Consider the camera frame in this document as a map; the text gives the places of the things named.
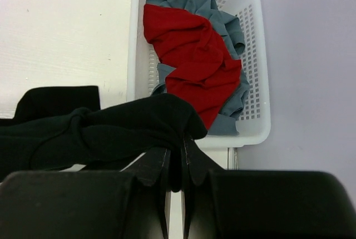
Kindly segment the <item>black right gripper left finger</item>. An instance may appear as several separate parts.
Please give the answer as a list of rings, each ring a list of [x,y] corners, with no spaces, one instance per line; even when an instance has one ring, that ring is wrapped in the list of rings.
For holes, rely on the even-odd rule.
[[[120,171],[23,171],[1,184],[2,238],[167,238],[171,152]]]

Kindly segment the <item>black t-shirt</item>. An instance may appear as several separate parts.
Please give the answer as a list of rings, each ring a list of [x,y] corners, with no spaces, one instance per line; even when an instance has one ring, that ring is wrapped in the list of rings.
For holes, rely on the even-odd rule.
[[[118,161],[153,147],[178,150],[184,135],[206,134],[194,108],[172,94],[102,109],[96,86],[34,88],[13,118],[1,120],[1,177]]]

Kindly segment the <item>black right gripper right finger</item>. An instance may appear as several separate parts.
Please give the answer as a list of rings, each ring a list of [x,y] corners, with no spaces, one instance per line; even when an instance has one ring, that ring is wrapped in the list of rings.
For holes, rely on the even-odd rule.
[[[318,171],[226,170],[184,138],[185,238],[354,238],[355,209]]]

